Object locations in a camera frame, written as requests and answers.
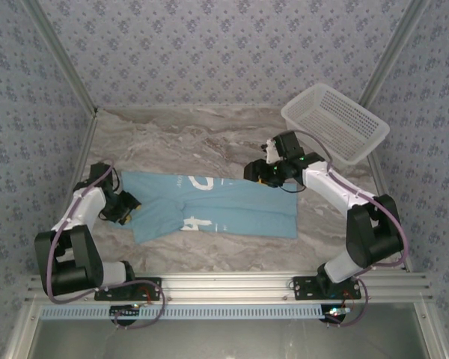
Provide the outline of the light blue t-shirt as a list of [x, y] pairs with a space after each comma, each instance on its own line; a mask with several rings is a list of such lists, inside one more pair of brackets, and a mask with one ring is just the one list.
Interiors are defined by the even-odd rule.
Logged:
[[141, 202], [126, 225], [137, 243], [179, 230], [297, 237], [296, 185], [244, 179], [124, 171], [123, 189]]

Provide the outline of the white perforated plastic basket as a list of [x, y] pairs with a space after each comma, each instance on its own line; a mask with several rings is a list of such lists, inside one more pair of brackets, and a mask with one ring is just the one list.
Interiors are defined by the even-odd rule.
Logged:
[[355, 165], [381, 144], [389, 125], [330, 86], [318, 83], [290, 100], [281, 116], [289, 129], [316, 136], [344, 165]]

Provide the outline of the small black circuit board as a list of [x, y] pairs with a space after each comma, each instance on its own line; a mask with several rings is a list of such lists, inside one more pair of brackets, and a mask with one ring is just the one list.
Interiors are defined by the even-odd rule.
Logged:
[[109, 309], [110, 320], [118, 325], [129, 326], [137, 321], [139, 308], [134, 305], [115, 305]]
[[330, 325], [341, 325], [351, 309], [346, 306], [338, 306], [337, 304], [324, 304], [321, 306], [323, 318], [321, 322]]

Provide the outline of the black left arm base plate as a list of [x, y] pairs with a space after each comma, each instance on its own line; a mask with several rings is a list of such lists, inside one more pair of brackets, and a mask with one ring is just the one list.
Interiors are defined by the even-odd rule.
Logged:
[[159, 290], [148, 283], [136, 283], [130, 286], [96, 292], [95, 301], [160, 301]]

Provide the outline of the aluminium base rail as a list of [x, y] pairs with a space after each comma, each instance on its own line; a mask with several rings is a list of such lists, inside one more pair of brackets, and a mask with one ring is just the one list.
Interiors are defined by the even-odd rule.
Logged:
[[[294, 277], [312, 271], [184, 272], [158, 274], [170, 304], [283, 304], [295, 301]], [[380, 269], [361, 276], [371, 304], [431, 302], [435, 299], [424, 273]]]

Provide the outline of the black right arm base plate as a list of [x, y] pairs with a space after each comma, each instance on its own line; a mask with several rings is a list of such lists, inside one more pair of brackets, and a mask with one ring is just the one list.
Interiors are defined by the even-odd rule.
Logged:
[[361, 299], [358, 281], [352, 278], [333, 283], [320, 276], [301, 276], [292, 279], [293, 292], [297, 301]]

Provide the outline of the aluminium frame post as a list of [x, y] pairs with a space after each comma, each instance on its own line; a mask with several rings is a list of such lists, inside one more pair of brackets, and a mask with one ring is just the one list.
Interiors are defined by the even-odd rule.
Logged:
[[43, 38], [48, 50], [52, 53], [53, 58], [63, 73], [64, 78], [71, 86], [78, 101], [89, 115], [94, 116], [97, 108], [39, 1], [20, 0], [20, 2], [30, 16], [38, 33]]
[[431, 0], [409, 0], [388, 44], [378, 58], [376, 67], [359, 98], [359, 105], [364, 108], [371, 106], [430, 2]]

